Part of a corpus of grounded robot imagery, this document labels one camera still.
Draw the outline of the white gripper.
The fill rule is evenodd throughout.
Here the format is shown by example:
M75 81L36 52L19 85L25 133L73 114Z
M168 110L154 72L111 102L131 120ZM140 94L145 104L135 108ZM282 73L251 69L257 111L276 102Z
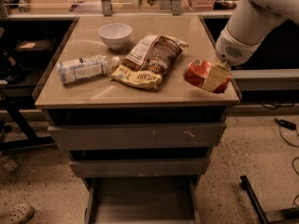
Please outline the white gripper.
M231 66L246 63L259 45L247 45L237 41L227 28L217 39L216 56ZM227 63L213 63L209 68L202 88L210 92L225 92L231 80L231 68Z

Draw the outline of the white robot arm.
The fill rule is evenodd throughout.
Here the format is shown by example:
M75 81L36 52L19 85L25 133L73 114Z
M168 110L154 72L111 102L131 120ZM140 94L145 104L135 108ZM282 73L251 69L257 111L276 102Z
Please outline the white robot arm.
M231 66L245 63L286 20L299 22L299 0L240 0L217 39L216 58L201 88L223 93L232 76Z

